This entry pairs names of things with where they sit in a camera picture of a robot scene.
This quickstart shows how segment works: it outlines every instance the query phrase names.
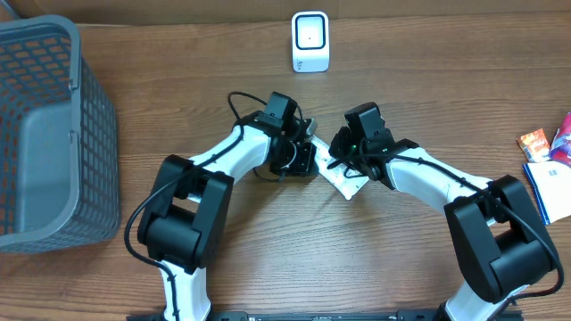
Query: snack package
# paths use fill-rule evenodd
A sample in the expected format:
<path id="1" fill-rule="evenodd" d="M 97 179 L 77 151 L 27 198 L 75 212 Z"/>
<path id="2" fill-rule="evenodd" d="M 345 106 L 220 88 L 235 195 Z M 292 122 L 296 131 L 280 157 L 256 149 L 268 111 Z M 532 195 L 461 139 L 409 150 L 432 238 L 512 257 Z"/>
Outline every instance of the snack package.
<path id="1" fill-rule="evenodd" d="M 553 144 L 551 144 L 550 157 L 571 166 L 571 112 L 563 120 L 563 125 L 557 130 Z"/>
<path id="2" fill-rule="evenodd" d="M 543 128 L 518 138 L 519 147 L 524 150 L 530 162 L 542 162 L 550 159 L 550 143 L 543 133 Z"/>

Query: gray basket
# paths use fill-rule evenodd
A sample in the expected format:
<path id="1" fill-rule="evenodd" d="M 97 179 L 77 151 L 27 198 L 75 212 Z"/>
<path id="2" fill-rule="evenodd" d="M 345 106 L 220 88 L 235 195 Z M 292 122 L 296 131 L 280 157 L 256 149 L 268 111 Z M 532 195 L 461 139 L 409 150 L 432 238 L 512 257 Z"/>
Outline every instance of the gray basket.
<path id="1" fill-rule="evenodd" d="M 120 224 L 117 123 L 54 15 L 0 24 L 0 251 L 96 243 Z"/>

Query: basket bottom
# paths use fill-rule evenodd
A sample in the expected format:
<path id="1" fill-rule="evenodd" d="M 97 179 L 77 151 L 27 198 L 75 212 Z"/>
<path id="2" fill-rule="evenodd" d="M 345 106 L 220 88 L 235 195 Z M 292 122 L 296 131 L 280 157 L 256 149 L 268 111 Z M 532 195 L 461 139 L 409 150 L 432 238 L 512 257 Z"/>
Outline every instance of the basket bottom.
<path id="1" fill-rule="evenodd" d="M 71 102 L 37 108 L 20 132 L 15 231 L 51 223 L 70 198 Z"/>

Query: wooden table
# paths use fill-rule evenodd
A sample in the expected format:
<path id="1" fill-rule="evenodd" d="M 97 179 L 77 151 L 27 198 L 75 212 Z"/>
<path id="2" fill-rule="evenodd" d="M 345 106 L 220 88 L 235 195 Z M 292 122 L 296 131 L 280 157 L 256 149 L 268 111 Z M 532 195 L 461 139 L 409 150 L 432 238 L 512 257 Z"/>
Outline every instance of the wooden table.
<path id="1" fill-rule="evenodd" d="M 319 74 L 292 72 L 289 22 L 83 30 L 117 108 L 123 225 L 167 155 L 228 134 L 232 90 L 291 95 L 327 142 L 345 111 L 374 101 L 396 139 L 475 175 L 525 181 L 516 136 L 552 137 L 571 110 L 570 29 L 571 13 L 332 21 L 331 67 Z M 570 228 L 569 218 L 549 226 L 568 271 Z M 164 304 L 159 272 L 131 258 L 121 235 L 0 260 L 3 320 L 121 320 Z M 250 174 L 208 273 L 215 309 L 260 313 L 435 308 L 462 281 L 445 219 L 416 199 L 369 182 L 347 202 L 323 177 Z M 554 282 L 551 273 L 534 289 Z M 567 285 L 520 305 L 530 320 L 567 320 L 569 300 Z"/>

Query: pink snack bag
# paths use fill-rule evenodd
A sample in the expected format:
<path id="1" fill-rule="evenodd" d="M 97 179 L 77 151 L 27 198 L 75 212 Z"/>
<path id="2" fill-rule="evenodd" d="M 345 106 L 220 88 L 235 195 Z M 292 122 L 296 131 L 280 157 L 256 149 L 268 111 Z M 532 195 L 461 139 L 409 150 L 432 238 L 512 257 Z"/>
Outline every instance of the pink snack bag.
<path id="1" fill-rule="evenodd" d="M 563 120 L 563 125 L 557 130 L 557 134 L 551 144 L 550 157 L 571 166 L 571 112 Z"/>

